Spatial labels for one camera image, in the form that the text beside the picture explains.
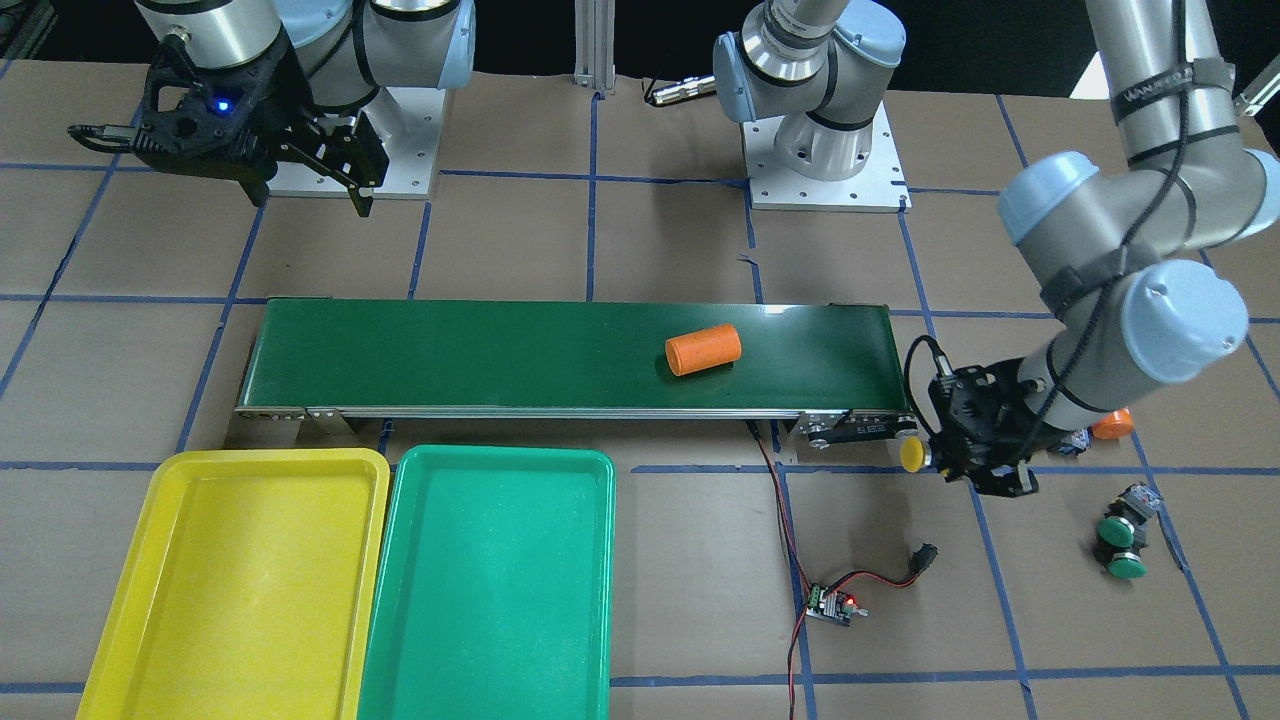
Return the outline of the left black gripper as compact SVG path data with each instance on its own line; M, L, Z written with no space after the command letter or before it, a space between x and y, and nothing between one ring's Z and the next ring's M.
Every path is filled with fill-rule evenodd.
M929 442L936 470L947 480L968 480L978 495L1019 498L1041 489L1028 466L1030 454L1044 446L1047 425L1025 451L1036 414L1024 402L1018 363L960 366L937 375L928 397L940 420Z

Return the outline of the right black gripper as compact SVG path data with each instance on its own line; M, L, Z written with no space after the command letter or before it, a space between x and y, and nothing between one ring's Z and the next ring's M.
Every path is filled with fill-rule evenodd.
M294 47L275 40L230 68L195 64L183 40L164 40L148 68L131 152L155 170L234 181L261 209L279 161L307 167L346 190L361 218L390 165L364 111L325 124Z

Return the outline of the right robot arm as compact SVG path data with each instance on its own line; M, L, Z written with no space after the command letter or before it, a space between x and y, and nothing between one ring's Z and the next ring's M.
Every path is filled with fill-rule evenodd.
M159 40L122 147L270 197L433 190L447 95L471 78L471 1L141 1Z

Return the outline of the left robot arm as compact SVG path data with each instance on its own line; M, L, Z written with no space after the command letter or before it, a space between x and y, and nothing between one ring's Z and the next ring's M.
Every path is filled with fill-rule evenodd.
M1245 338L1236 288L1192 251L1277 220L1277 159L1247 149L1234 69L1202 1L1091 1L1094 41L1126 170L1080 152L1023 169L997 210L1062 329L1021 359L948 364L933 348L938 419L904 441L929 468L983 495L1038 488L1030 456L1155 391L1198 377ZM837 188L873 160L876 117L905 28L873 1L763 1L722 35L713 81L751 135L777 119L767 165Z

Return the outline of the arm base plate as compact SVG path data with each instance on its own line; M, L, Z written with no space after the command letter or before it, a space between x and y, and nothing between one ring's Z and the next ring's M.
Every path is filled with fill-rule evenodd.
M913 208L884 104L837 131L797 114L742 123L751 205L771 211L899 213Z
M449 92L392 87L353 117L324 117L319 159L282 163L273 197L348 199L361 217L375 200L429 200Z

